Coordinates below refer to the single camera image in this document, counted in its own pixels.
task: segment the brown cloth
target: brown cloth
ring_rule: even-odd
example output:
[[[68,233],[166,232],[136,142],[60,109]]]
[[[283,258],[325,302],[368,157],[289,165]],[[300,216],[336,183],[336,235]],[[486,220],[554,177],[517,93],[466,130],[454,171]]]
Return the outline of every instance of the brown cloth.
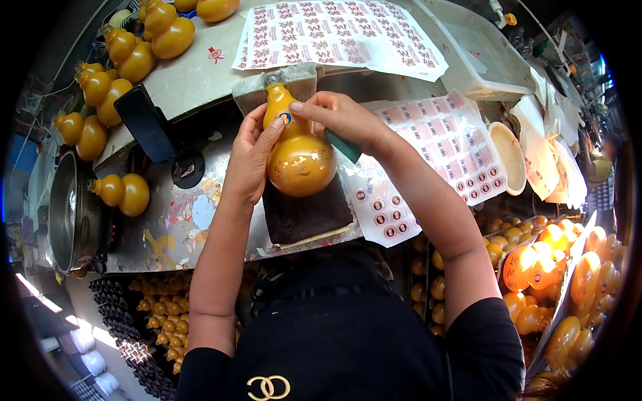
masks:
[[[268,180],[263,192],[265,221],[273,244],[291,244],[352,223],[339,174],[314,195],[296,198],[281,193]]]

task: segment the white plastic tray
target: white plastic tray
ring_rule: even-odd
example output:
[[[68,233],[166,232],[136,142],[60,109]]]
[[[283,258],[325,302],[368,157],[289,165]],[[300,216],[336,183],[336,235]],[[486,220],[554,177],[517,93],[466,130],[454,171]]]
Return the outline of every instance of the white plastic tray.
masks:
[[[449,68],[441,80],[446,90],[493,101],[517,101],[535,93],[530,66],[486,18],[449,1],[396,3],[409,9],[444,55]]]

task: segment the white bucket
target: white bucket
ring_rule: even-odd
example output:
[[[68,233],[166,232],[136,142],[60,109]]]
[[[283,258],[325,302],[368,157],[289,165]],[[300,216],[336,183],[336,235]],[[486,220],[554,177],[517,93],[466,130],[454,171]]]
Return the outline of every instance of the white bucket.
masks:
[[[74,342],[74,345],[80,351],[81,354],[84,354],[88,349],[96,345],[96,340],[94,336],[91,335],[91,330],[86,328],[78,328],[69,332],[71,336],[71,341]]]
[[[111,395],[119,386],[118,380],[116,380],[114,375],[108,371],[97,376],[95,381],[98,387],[100,387],[100,389],[108,396]]]
[[[94,376],[98,376],[100,372],[107,369],[107,363],[102,355],[96,350],[89,352],[85,355],[81,355],[80,359],[82,363],[85,364],[85,367],[89,370]]]

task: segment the woman's left hand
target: woman's left hand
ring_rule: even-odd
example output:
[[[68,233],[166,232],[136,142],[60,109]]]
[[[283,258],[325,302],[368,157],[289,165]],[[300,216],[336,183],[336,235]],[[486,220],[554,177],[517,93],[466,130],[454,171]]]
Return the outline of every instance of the woman's left hand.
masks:
[[[283,120],[275,119],[263,130],[264,103],[245,116],[234,139],[227,164],[221,198],[250,208],[261,199],[265,189],[266,166],[272,146],[283,132]]]

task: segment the gold logo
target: gold logo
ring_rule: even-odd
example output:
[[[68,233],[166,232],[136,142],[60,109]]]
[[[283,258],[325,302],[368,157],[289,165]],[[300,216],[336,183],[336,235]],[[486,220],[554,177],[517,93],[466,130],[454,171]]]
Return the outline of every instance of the gold logo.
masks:
[[[279,379],[283,382],[283,384],[285,384],[285,391],[283,391],[283,394],[274,395],[274,384],[272,383],[274,379]],[[254,383],[257,380],[261,381],[261,391],[263,392],[263,395],[265,397],[259,398],[252,393],[247,393],[247,395],[249,395],[250,398],[254,401],[282,400],[288,394],[290,394],[290,382],[288,382],[288,379],[286,379],[283,376],[279,376],[279,375],[273,375],[270,377],[255,376],[247,381],[247,385],[251,386],[252,383]]]

